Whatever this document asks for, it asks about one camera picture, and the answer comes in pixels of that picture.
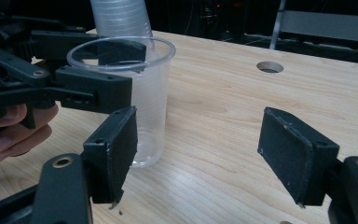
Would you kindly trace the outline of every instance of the wooden table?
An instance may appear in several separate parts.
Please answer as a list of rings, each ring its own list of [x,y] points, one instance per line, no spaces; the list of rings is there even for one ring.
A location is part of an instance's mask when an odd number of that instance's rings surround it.
[[[257,153],[266,106],[286,110],[358,156],[358,63],[154,33],[176,46],[162,158],[131,169],[121,203],[93,205],[94,223],[326,223],[324,206],[301,209]],[[257,69],[279,63],[277,74]],[[53,135],[0,163],[0,200],[38,182],[45,161],[80,153],[93,113],[62,108]]]

